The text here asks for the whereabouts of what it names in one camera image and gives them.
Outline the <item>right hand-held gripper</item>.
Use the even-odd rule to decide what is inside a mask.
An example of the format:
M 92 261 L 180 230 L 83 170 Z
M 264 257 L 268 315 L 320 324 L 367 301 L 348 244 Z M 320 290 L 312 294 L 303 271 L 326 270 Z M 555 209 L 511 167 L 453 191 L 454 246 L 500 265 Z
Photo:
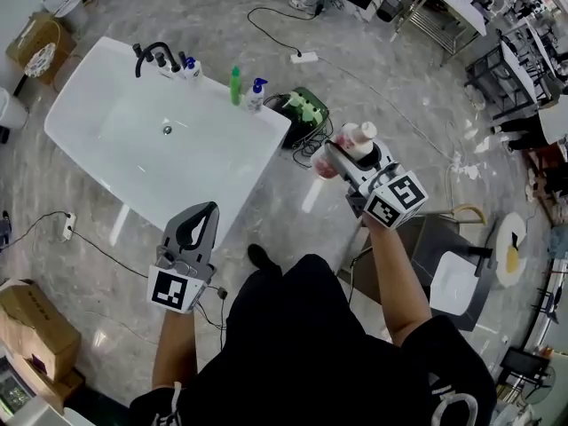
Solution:
M 338 176 L 350 184 L 346 198 L 356 217 L 366 215 L 395 229 L 429 199 L 417 176 L 393 162 L 391 151 L 380 139 L 373 141 L 372 150 L 360 160 L 335 142 L 326 142 L 325 151 Z M 361 170 L 370 169 L 377 171 L 363 180 Z

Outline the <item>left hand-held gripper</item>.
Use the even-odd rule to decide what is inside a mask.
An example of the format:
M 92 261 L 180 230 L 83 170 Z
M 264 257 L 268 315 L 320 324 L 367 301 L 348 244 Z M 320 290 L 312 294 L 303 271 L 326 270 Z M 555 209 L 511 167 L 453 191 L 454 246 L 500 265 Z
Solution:
M 149 267 L 146 299 L 173 312 L 191 312 L 217 268 L 209 262 L 217 237 L 219 208 L 193 205 L 167 224 L 157 260 Z

